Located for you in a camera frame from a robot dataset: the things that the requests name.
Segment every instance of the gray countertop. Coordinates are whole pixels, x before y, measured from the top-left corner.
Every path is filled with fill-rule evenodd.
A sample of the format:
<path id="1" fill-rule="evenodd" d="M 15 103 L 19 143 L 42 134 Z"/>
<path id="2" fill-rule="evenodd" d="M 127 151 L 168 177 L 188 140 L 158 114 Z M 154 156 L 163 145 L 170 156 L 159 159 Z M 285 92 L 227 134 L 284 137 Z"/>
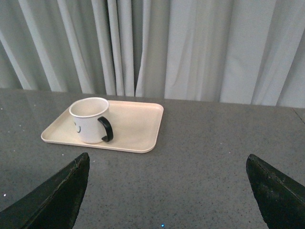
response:
<path id="1" fill-rule="evenodd" d="M 82 152 L 91 168 L 74 229 L 267 229 L 245 170 L 249 154 L 305 185 L 305 109 L 100 95 L 164 107 L 152 151 L 41 140 L 70 104 L 91 96 L 0 89 L 0 211 Z"/>

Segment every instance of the mug rim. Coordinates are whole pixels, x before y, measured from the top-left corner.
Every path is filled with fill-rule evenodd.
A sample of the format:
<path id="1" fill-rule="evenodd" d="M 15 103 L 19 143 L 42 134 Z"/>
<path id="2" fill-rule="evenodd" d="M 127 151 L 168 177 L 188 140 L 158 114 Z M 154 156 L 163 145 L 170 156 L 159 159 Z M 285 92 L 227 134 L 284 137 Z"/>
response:
<path id="1" fill-rule="evenodd" d="M 83 102 L 83 101 L 85 101 L 85 100 L 93 100 L 93 99 L 95 99 L 95 100 L 103 100 L 104 102 L 106 102 L 107 107 L 106 107 L 104 110 L 102 110 L 101 112 L 98 112 L 98 113 L 92 114 L 92 115 L 77 115 L 77 114 L 74 114 L 74 113 L 72 112 L 72 108 L 73 108 L 76 104 L 78 104 L 78 103 L 80 103 L 80 102 Z M 92 117 L 96 117 L 96 116 L 99 116 L 99 115 L 103 114 L 103 113 L 104 113 L 105 111 L 107 111 L 108 109 L 109 109 L 109 102 L 108 102 L 107 99 L 100 98 L 100 97 L 89 97 L 89 98 L 84 98 L 84 99 L 77 100 L 77 101 L 75 101 L 74 103 L 72 103 L 72 104 L 70 105 L 70 107 L 69 107 L 69 112 L 70 112 L 70 114 L 71 114 L 73 117 L 77 117 L 77 118 L 92 118 Z"/>

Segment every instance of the curtain fold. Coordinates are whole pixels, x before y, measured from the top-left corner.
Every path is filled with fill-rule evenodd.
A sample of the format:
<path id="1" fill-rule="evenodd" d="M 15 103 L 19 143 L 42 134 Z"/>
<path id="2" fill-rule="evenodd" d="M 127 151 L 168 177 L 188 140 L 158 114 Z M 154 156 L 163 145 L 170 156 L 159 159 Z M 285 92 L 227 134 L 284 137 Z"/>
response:
<path id="1" fill-rule="evenodd" d="M 305 107 L 304 31 L 304 0 L 3 0 L 0 87 Z"/>

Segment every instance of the tray rim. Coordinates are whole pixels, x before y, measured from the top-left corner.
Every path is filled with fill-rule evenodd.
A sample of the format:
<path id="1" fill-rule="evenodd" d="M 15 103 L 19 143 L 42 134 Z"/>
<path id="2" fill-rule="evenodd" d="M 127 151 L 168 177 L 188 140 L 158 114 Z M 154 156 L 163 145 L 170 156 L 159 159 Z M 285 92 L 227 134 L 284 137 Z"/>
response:
<path id="1" fill-rule="evenodd" d="M 107 149 L 107 150 L 115 150 L 115 151 L 123 151 L 123 152 L 130 152 L 130 153 L 147 153 L 151 150 L 154 149 L 156 143 L 157 143 L 157 138 L 159 135 L 159 130 L 160 130 L 160 126 L 161 126 L 161 122 L 162 122 L 162 117 L 163 117 L 163 112 L 164 112 L 164 107 L 160 104 L 157 103 L 142 103 L 142 102 L 131 102 L 131 101 L 120 101 L 120 100 L 108 100 L 109 103 L 119 103 L 121 105 L 149 105 L 149 106 L 155 106 L 156 109 L 160 110 L 160 116 L 158 116 L 158 118 L 160 119 L 160 121 L 158 121 L 158 127 L 156 129 L 156 136 L 153 140 L 153 144 L 151 147 L 147 148 L 147 149 L 143 149 L 143 150 L 138 150 L 138 149 L 129 149 L 129 148 L 120 148 L 120 147 L 113 147 L 113 146 L 101 146 L 98 144 L 87 144 L 84 142 L 80 142 L 80 143 L 66 143 L 66 142 L 60 142 L 60 141 L 56 141 L 56 140 L 50 140 L 44 137 L 44 135 L 46 135 L 46 133 L 48 132 L 48 130 L 50 128 L 52 128 L 53 124 L 58 122 L 59 120 L 61 120 L 67 112 L 69 112 L 69 107 L 67 109 L 65 109 L 47 128 L 44 129 L 44 131 L 41 133 L 41 139 L 46 142 L 46 143 L 52 143 L 52 144 L 60 144 L 60 145 L 68 145 L 68 146 L 80 146 L 80 147 L 90 147 L 90 148 L 98 148 L 98 149 Z"/>

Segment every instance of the white curtain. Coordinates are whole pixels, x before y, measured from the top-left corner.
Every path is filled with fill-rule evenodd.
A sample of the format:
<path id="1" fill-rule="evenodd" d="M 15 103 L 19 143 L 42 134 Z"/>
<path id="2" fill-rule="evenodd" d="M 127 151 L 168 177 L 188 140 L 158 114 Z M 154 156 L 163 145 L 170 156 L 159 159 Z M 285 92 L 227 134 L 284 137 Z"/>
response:
<path id="1" fill-rule="evenodd" d="M 305 0 L 2 0 L 0 87 L 305 108 Z"/>

